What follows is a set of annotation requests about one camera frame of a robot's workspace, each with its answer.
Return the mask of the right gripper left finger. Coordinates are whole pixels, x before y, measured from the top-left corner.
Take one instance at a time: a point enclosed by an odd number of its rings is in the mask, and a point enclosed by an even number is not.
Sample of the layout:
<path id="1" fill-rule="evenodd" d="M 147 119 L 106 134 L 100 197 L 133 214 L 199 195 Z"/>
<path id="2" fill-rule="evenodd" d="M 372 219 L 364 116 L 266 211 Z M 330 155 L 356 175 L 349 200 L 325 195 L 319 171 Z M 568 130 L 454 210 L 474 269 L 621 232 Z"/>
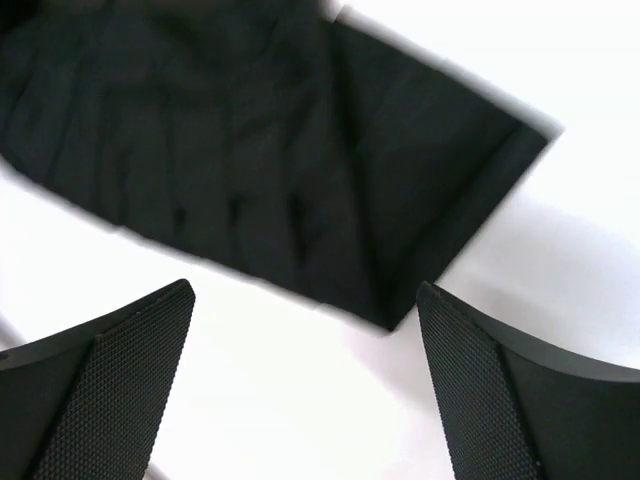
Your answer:
<path id="1" fill-rule="evenodd" d="M 2 351 L 2 478 L 143 478 L 194 303 L 190 283 L 180 279 Z"/>

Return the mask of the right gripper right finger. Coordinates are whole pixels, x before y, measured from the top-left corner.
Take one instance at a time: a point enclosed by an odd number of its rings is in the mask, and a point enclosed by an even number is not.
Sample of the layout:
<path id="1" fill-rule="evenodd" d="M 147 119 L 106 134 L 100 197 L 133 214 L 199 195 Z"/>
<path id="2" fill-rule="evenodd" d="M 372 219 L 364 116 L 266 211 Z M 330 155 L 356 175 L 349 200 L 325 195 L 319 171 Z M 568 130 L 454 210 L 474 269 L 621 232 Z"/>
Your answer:
<path id="1" fill-rule="evenodd" d="M 455 478 L 638 479 L 638 370 L 542 341 L 429 283 L 417 307 Z"/>

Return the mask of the black skirt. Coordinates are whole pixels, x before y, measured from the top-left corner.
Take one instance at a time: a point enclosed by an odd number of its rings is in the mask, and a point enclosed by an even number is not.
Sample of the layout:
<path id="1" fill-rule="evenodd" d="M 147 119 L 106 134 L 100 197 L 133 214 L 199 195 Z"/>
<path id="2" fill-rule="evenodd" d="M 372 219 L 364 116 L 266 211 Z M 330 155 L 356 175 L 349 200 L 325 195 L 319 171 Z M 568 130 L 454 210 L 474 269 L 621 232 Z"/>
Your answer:
<path id="1" fill-rule="evenodd" d="M 17 172 L 388 331 L 554 137 L 317 1 L 1 5 Z"/>

